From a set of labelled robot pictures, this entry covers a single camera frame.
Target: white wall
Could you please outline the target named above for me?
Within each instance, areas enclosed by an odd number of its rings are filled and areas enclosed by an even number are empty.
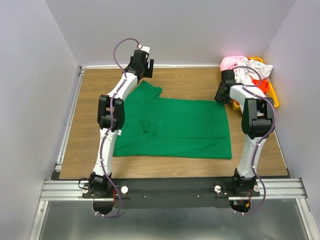
[[[220,64],[264,54],[295,0],[45,0],[81,66],[114,64],[135,37],[155,64]],[[127,64],[134,43],[121,46]]]
[[[279,97],[276,131],[288,169],[302,177],[312,216],[320,228],[320,1],[297,0],[264,58],[274,65]]]
[[[1,1],[0,33],[0,238],[25,240],[79,68],[43,0]]]

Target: gray floor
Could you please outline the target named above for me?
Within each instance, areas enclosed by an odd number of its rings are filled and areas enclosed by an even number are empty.
[[[295,199],[266,200],[251,215],[223,208],[128,209],[95,216],[90,201],[50,202],[41,240],[305,240]]]

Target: pink cloth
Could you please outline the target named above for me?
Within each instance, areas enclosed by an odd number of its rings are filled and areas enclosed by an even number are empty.
[[[220,64],[220,71],[232,69],[240,62],[245,56],[226,56],[222,59]]]

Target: laundry pile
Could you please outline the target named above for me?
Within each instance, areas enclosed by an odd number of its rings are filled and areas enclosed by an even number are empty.
[[[255,69],[262,78],[258,87],[248,87],[251,92],[265,97],[269,92],[269,75],[274,66],[266,65],[254,59],[248,59],[245,56],[227,56],[220,65],[220,70],[230,70],[235,66],[247,66]],[[244,85],[257,85],[259,83],[258,75],[251,69],[240,67],[234,69],[235,81]]]

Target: table surface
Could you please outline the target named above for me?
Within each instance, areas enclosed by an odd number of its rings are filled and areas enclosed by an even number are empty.
[[[60,179],[89,177],[97,160],[100,132],[97,123],[98,99],[108,94],[121,78],[119,69],[87,69],[84,72]],[[214,101],[221,81],[220,69],[155,68],[152,78],[144,78],[163,89],[161,97]],[[113,157],[113,178],[175,178],[232,176],[240,162],[245,136],[240,111],[225,106],[232,159],[204,159],[162,156]],[[287,175],[287,169],[274,133],[263,146],[258,163],[262,176]]]

